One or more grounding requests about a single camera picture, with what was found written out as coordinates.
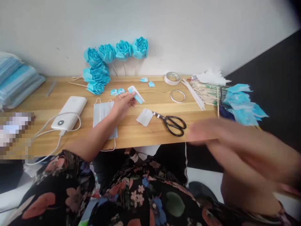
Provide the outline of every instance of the hand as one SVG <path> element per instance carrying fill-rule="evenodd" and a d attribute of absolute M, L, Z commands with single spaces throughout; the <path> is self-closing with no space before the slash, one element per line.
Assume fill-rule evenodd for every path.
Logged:
<path fill-rule="evenodd" d="M 111 115 L 115 120 L 123 120 L 130 106 L 134 107 L 137 103 L 134 96 L 136 92 L 126 92 L 118 95 L 114 99 L 114 105 L 109 115 Z"/>
<path fill-rule="evenodd" d="M 249 186 L 266 180 L 293 184 L 300 176 L 301 155 L 265 131 L 209 119 L 191 127 L 189 140 L 206 144 L 228 174 Z"/>

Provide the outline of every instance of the floral dress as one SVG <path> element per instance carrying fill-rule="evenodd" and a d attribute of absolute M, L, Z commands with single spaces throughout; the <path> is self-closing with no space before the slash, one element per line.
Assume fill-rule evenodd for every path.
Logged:
<path fill-rule="evenodd" d="M 95 179 L 89 164 L 66 150 L 45 164 L 23 197 L 10 225 L 75 225 L 88 205 Z M 210 198 L 196 200 L 159 163 L 120 170 L 98 199 L 88 225 L 294 225 L 281 210 L 263 216 Z"/>

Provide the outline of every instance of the wooden stick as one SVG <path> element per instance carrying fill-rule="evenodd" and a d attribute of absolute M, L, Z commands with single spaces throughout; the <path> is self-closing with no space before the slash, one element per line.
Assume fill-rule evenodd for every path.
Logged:
<path fill-rule="evenodd" d="M 126 74 L 126 62 L 124 63 L 124 71 L 125 71 L 125 76 L 127 76 L 127 74 Z"/>
<path fill-rule="evenodd" d="M 80 79 L 80 78 L 82 78 L 82 77 L 74 78 L 73 81 L 78 80 L 78 79 Z"/>
<path fill-rule="evenodd" d="M 138 62 L 137 62 L 137 65 L 136 65 L 136 69 L 135 69 L 135 76 L 137 75 L 138 64 L 139 64 L 139 59 L 138 59 Z"/>
<path fill-rule="evenodd" d="M 83 87 L 88 87 L 87 85 L 82 85 L 82 84 L 77 84 L 77 83 L 71 83 L 69 82 L 70 84 L 73 84 L 73 85 L 80 85 L 80 86 L 83 86 Z"/>
<path fill-rule="evenodd" d="M 117 73 L 117 70 L 116 70 L 116 68 L 114 67 L 114 64 L 113 64 L 113 62 L 112 62 L 112 66 L 113 66 L 113 69 L 114 69 L 114 71 L 115 71 L 116 75 L 119 77 L 119 74 Z"/>
<path fill-rule="evenodd" d="M 217 87 L 217 118 L 219 118 L 219 87 Z"/>

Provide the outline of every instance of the roll of tape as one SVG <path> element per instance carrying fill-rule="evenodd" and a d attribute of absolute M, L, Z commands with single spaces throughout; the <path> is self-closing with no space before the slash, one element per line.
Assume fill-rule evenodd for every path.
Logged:
<path fill-rule="evenodd" d="M 180 102 L 180 101 L 176 101 L 175 99 L 173 99 L 173 98 L 172 98 L 172 93 L 173 93 L 174 91 L 177 91 L 177 92 L 183 94 L 184 100 Z M 186 100 L 186 95 L 185 95 L 182 91 L 180 91 L 180 90 L 178 90 L 178 89 L 175 89 L 175 90 L 173 90 L 173 91 L 170 93 L 170 98 L 171 98 L 174 102 L 180 104 L 180 103 L 183 103 L 183 102 Z"/>
<path fill-rule="evenodd" d="M 175 77 L 176 81 L 172 81 L 168 77 Z M 164 77 L 164 81 L 169 85 L 178 85 L 181 81 L 181 76 L 174 72 L 168 72 Z"/>

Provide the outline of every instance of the charging cable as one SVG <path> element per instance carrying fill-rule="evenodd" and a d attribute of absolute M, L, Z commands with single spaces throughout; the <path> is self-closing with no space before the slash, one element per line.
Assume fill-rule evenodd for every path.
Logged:
<path fill-rule="evenodd" d="M 52 132 L 52 131 L 61 131 L 60 132 L 60 138 L 59 138 L 59 141 L 58 141 L 58 143 L 57 143 L 57 146 L 56 146 L 56 148 L 49 154 L 49 155 L 47 155 L 45 158 L 43 158 L 43 159 L 41 159 L 40 161 L 38 161 L 38 162 L 35 162 L 35 163 L 25 163 L 26 165 L 36 165 L 36 164 L 39 164 L 40 162 L 43 162 L 45 159 L 47 159 L 49 156 L 51 156 L 53 153 L 55 153 L 56 152 L 56 150 L 59 148 L 59 146 L 60 146 L 60 142 L 61 142 L 61 138 L 62 138 L 62 136 L 65 134 L 65 132 L 66 132 L 66 130 L 57 130 L 57 129 L 53 129 L 53 130 L 48 130 L 48 131 L 45 131 L 45 132 L 43 132 L 43 133 L 40 133 L 43 129 L 45 129 L 45 127 L 47 126 L 47 124 L 52 120 L 52 119 L 54 119 L 54 118 L 56 118 L 57 116 L 61 116 L 61 115 L 64 115 L 64 114 L 75 114 L 77 117 L 78 117 L 78 119 L 79 119 L 79 126 L 78 126 L 78 128 L 76 128 L 76 129 L 74 129 L 74 130 L 67 130 L 67 131 L 69 131 L 69 132 L 71 132 L 71 131 L 76 131 L 76 130 L 78 130 L 80 127 L 81 127 L 81 125 L 82 125 L 82 122 L 81 122 L 81 118 L 79 117 L 79 115 L 77 114 L 77 113 L 75 113 L 75 112 L 65 112 L 65 113 L 61 113 L 61 114 L 58 114 L 58 115 L 56 115 L 56 116 L 54 116 L 54 117 L 52 117 L 51 119 L 49 119 L 46 123 L 45 123 L 45 125 L 42 127 L 42 129 L 40 129 L 39 130 L 39 132 L 37 132 L 35 135 L 34 135 L 34 139 L 36 139 L 37 137 L 39 137 L 39 136 L 41 136 L 41 135 L 43 135 L 43 134 L 45 134 L 45 133 L 48 133 L 48 132 Z"/>

